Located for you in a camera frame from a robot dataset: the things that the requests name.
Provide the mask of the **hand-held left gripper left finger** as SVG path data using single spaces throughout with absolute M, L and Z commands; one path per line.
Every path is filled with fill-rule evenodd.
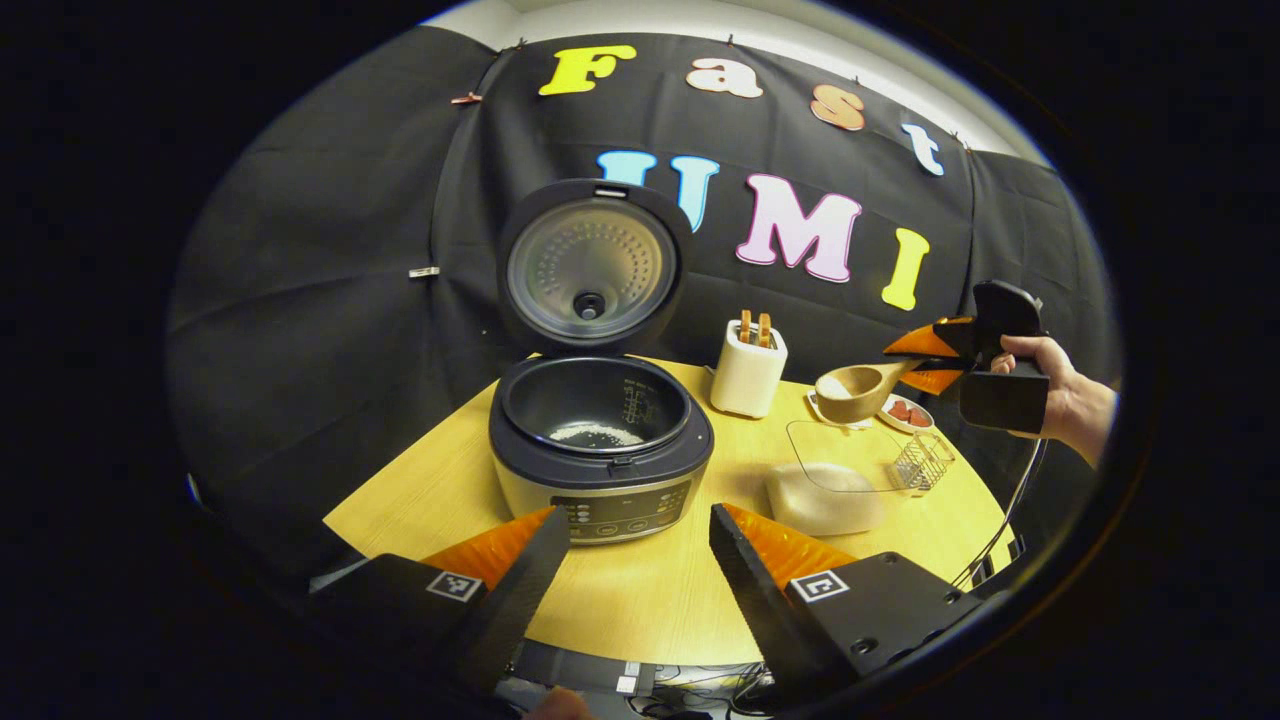
M 494 691 L 570 550 L 544 507 L 425 559 L 381 553 L 310 596 L 310 619 L 381 667 Z

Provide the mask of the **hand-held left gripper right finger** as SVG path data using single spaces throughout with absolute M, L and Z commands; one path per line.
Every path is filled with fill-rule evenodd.
M 709 546 L 787 701 L 874 676 L 982 603 L 901 553 L 856 559 L 732 503 L 713 505 Z

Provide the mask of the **wooden spoon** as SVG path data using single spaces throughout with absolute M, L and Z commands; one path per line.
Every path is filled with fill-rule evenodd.
M 827 372 L 814 384 L 818 411 L 826 420 L 838 424 L 869 419 L 881 410 L 899 379 L 922 363 L 920 357 L 906 357 Z

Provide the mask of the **wire chopstick holder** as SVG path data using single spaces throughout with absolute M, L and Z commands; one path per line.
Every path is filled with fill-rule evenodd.
M 895 489 L 924 495 L 937 487 L 956 461 L 957 455 L 942 436 L 918 432 L 890 465 L 890 479 Z

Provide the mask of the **white box of rice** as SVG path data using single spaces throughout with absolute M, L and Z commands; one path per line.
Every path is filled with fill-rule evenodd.
M 813 537 L 881 529 L 909 500 L 892 464 L 900 436 L 819 421 L 786 427 L 787 461 L 765 474 L 771 516 Z

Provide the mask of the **grey silver rice cooker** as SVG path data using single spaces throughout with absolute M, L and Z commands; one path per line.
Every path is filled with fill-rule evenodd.
M 716 436 L 685 384 L 637 354 L 678 306 L 691 234 L 660 193 L 604 179 L 548 184 L 511 213 L 495 288 L 529 357 L 497 382 L 488 437 L 512 514 L 561 507 L 573 544 L 685 516 Z

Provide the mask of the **white round plate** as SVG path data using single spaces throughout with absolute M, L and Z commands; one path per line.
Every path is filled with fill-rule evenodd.
M 934 429 L 933 416 L 922 405 L 900 395 L 890 393 L 877 416 L 891 429 L 906 434 Z

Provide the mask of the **black power strip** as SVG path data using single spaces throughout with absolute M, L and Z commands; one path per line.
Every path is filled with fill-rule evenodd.
M 515 651 L 509 673 L 543 685 L 621 696 L 648 696 L 655 685 L 657 665 L 580 653 L 526 639 Z

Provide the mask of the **white toaster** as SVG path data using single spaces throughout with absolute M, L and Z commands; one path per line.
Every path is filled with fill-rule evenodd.
M 750 324 L 749 341 L 741 341 L 741 322 L 732 319 L 724 329 L 710 384 L 710 405 L 741 416 L 764 418 L 769 414 L 780 387 L 788 347 L 777 329 L 771 329 L 769 345 L 753 343 L 756 323 Z

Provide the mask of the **black backdrop cloth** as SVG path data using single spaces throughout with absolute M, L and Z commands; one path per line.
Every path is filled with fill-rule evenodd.
M 451 104 L 468 92 L 483 101 Z M 612 33 L 497 51 L 420 27 L 269 126 L 180 260 L 177 432 L 251 553 L 293 577 L 340 561 L 329 511 L 524 356 L 497 309 L 500 227 L 607 152 L 652 156 L 646 186 L 700 218 L 648 356 L 710 365 L 748 306 L 780 324 L 785 378 L 814 380 L 1001 279 L 1043 301 L 1079 372 L 1120 382 L 1108 278 L 1053 170 L 755 47 Z M 410 279 L 420 266 L 442 272 Z

